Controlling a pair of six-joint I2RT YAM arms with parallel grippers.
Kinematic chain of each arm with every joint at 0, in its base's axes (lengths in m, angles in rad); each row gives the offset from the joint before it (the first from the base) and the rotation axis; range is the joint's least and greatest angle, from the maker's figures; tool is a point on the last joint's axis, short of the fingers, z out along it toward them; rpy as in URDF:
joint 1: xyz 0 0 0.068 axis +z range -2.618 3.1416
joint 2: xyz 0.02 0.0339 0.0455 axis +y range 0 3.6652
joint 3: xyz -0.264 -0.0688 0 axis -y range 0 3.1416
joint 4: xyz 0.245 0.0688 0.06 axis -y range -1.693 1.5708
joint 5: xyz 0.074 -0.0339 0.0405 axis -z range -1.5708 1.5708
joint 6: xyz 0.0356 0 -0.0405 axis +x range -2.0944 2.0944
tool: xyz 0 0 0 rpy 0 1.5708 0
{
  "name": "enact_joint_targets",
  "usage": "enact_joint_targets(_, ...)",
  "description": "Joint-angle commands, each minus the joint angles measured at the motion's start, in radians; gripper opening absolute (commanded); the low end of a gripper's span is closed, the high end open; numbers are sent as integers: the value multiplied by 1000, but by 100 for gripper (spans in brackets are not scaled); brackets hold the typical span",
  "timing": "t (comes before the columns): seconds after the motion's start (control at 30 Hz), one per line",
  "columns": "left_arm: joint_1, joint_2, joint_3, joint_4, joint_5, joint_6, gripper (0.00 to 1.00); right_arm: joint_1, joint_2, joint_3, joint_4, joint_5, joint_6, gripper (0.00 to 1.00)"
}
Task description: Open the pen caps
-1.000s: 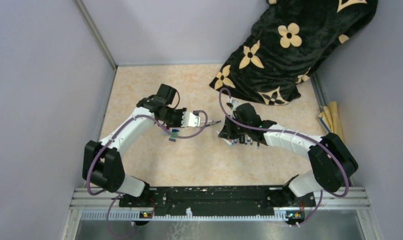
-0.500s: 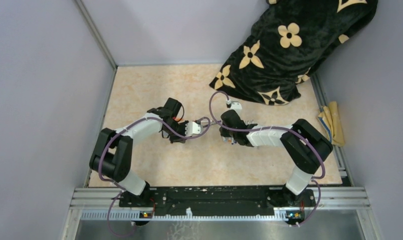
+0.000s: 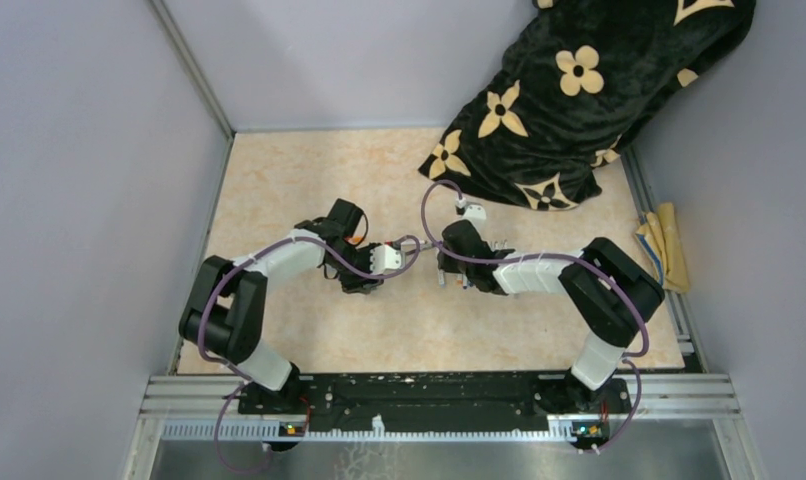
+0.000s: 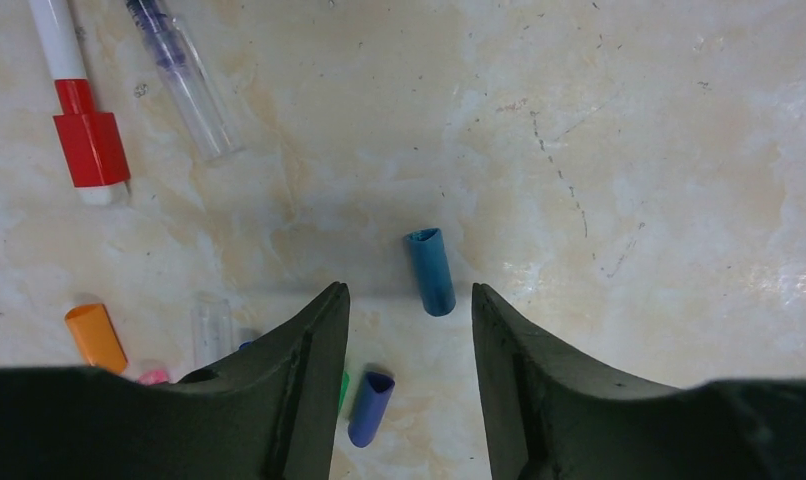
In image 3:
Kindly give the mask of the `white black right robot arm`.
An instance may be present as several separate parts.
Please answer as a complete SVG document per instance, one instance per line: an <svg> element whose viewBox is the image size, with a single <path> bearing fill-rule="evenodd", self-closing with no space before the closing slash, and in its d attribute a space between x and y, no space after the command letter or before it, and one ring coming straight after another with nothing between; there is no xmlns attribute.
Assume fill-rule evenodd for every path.
<svg viewBox="0 0 806 480"><path fill-rule="evenodd" d="M597 237L574 254L494 249L474 224L458 220L442 231L439 268L463 275L477 290L494 295L568 296L590 333L567 374L565 397L591 412L606 397L605 383L636 336L649 349L646 324L664 301L660 283L613 241Z"/></svg>

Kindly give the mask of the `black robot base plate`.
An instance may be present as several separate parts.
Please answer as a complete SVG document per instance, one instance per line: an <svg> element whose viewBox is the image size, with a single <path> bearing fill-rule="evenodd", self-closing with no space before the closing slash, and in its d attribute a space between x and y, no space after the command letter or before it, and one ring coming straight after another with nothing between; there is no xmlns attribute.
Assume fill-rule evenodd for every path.
<svg viewBox="0 0 806 480"><path fill-rule="evenodd" d="M304 374L285 393L243 388L238 411L294 415L311 433L368 431L375 418L393 433L544 431L559 414L608 420L632 408L627 384L587 391L564 371Z"/></svg>

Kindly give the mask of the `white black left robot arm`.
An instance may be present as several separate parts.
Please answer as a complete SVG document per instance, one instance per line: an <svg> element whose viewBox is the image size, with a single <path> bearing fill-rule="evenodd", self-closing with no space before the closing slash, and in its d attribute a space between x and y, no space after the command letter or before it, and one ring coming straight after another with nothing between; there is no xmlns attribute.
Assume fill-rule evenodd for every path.
<svg viewBox="0 0 806 480"><path fill-rule="evenodd" d="M298 368L262 338L270 290L310 270L329 267L346 294L367 295L382 285L372 266L377 244L353 241L367 221L355 204L338 199L324 217L304 220L288 236L257 253L201 264L179 320L180 336L206 360L235 369L262 387L262 401L276 413L298 404Z"/></svg>

